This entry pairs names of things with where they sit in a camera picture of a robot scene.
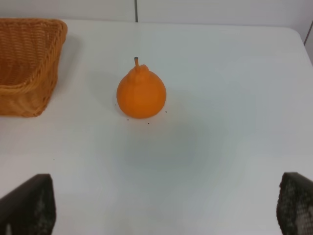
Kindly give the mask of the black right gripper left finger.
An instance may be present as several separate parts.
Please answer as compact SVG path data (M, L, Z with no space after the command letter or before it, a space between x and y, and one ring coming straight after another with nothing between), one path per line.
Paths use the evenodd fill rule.
M50 174L37 174L0 199L2 235L50 235L56 217Z

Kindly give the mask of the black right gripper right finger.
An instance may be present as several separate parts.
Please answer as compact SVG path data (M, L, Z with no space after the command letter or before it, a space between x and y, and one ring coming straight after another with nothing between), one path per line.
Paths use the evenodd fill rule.
M276 207L278 225L284 235L313 233L313 182L297 172L285 172Z

